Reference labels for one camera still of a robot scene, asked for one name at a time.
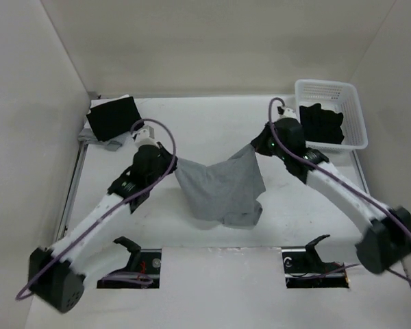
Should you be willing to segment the silver table rail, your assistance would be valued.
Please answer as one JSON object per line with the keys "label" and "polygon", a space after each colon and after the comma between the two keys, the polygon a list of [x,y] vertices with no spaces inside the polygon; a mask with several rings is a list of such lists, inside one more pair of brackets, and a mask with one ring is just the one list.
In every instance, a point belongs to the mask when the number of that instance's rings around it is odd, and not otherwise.
{"label": "silver table rail", "polygon": [[71,176],[71,181],[70,181],[69,188],[66,194],[64,206],[63,206],[62,212],[60,213],[57,226],[55,228],[55,233],[53,235],[53,242],[60,240],[66,234],[69,228],[71,211],[73,209],[73,205],[75,202],[76,193],[77,193],[79,181],[82,175],[84,161],[85,161],[86,153],[88,149],[87,142],[80,141],[78,142],[78,144],[79,144],[79,148],[78,148],[77,156],[75,159],[75,165],[73,167],[73,174]]}

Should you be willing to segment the folded white tank top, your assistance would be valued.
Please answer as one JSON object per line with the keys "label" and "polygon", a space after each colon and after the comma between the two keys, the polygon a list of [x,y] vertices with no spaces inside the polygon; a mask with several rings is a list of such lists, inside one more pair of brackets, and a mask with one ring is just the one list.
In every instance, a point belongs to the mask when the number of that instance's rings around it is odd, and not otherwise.
{"label": "folded white tank top", "polygon": [[125,98],[128,98],[128,97],[130,97],[129,94],[122,95],[122,96],[116,97],[116,98],[105,98],[105,99],[100,98],[100,99],[91,100],[91,101],[90,101],[90,107],[89,107],[88,113],[90,113],[91,110],[92,110],[93,108],[97,107],[97,106],[103,105],[103,104],[105,104],[105,103],[110,103],[110,102],[113,102],[113,101],[118,101],[118,100],[120,100],[120,99],[125,99]]}

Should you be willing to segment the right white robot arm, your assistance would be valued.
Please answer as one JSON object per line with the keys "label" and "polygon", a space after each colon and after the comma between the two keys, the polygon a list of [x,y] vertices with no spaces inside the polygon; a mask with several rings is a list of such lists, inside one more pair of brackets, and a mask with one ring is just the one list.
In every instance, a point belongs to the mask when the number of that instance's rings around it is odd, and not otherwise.
{"label": "right white robot arm", "polygon": [[286,117],[268,122],[251,145],[258,154],[280,158],[291,175],[352,221],[362,235],[355,245],[356,257],[368,271],[381,274],[411,254],[411,214],[364,193],[342,176],[325,154],[307,147],[298,120]]}

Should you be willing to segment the white plastic basket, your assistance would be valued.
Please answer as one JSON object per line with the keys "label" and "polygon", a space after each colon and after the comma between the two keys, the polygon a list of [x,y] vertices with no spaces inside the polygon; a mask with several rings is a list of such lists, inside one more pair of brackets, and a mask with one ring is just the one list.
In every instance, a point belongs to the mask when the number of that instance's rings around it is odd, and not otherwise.
{"label": "white plastic basket", "polygon": [[332,153],[367,147],[366,126],[355,86],[327,80],[297,80],[295,107],[308,147]]}

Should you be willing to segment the grey tank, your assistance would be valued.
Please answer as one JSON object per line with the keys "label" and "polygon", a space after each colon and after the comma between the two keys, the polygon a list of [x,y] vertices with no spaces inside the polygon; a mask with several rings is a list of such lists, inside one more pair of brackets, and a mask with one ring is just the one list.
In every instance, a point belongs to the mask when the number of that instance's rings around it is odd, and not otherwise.
{"label": "grey tank", "polygon": [[114,138],[109,139],[108,141],[99,141],[89,125],[85,125],[83,129],[78,134],[78,141],[83,142],[88,145],[97,145],[104,148],[107,151],[117,151],[126,143],[127,138],[129,137],[128,133],[118,135]]}
{"label": "grey tank", "polygon": [[231,228],[258,224],[263,211],[258,197],[266,187],[251,145],[210,166],[180,158],[175,177],[196,219]]}

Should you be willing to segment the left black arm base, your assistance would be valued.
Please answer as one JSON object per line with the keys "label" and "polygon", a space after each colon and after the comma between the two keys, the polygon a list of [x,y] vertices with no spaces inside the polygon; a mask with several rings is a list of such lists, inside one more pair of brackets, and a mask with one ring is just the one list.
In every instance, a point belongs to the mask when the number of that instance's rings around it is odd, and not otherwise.
{"label": "left black arm base", "polygon": [[98,289],[159,289],[162,262],[161,249],[143,249],[137,243],[122,236],[114,240],[129,252],[124,267],[113,271],[110,276],[97,282]]}

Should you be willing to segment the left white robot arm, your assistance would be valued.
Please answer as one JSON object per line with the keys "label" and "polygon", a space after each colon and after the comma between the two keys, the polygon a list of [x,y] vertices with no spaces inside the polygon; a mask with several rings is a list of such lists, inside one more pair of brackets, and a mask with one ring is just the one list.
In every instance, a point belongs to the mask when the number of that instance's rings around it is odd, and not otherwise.
{"label": "left white robot arm", "polygon": [[59,313],[76,306],[84,291],[99,281],[126,281],[147,286],[152,279],[135,272],[140,246],[123,233],[122,210],[134,213],[151,190],[176,168],[177,158],[160,142],[138,147],[132,165],[111,183],[90,214],[48,248],[36,248],[29,257],[28,290]]}

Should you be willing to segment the black tank top in basket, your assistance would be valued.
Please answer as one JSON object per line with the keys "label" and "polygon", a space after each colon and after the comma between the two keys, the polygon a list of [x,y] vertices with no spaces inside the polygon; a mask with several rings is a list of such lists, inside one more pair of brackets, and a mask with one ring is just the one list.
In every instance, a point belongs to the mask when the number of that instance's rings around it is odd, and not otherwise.
{"label": "black tank top in basket", "polygon": [[341,125],[343,113],[325,110],[320,103],[299,107],[300,123],[307,141],[315,143],[341,144],[345,135]]}

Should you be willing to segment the folded black tank top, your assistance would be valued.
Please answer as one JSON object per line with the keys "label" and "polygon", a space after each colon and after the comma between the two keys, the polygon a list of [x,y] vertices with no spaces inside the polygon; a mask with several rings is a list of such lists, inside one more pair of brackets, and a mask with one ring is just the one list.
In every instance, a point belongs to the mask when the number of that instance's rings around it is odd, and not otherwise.
{"label": "folded black tank top", "polygon": [[102,142],[129,132],[142,119],[131,96],[97,105],[86,118],[96,139]]}

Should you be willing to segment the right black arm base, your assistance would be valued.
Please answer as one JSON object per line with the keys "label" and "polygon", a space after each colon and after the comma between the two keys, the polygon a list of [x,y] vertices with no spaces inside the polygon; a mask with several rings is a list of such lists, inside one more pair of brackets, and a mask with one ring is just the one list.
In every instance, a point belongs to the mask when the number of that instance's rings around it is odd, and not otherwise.
{"label": "right black arm base", "polygon": [[287,289],[349,288],[345,265],[325,262],[316,251],[316,246],[328,237],[324,234],[304,246],[282,248]]}

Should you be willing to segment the folded grey tank top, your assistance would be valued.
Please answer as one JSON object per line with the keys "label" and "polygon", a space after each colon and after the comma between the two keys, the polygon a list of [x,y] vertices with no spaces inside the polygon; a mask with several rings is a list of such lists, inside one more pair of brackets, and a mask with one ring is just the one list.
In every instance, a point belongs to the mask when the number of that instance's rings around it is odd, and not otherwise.
{"label": "folded grey tank top", "polygon": [[83,129],[78,134],[78,141],[83,142],[88,145],[97,145],[104,148],[107,151],[117,151],[126,143],[127,138],[129,137],[128,133],[118,135],[114,138],[109,139],[108,141],[99,141],[89,125],[85,125]]}

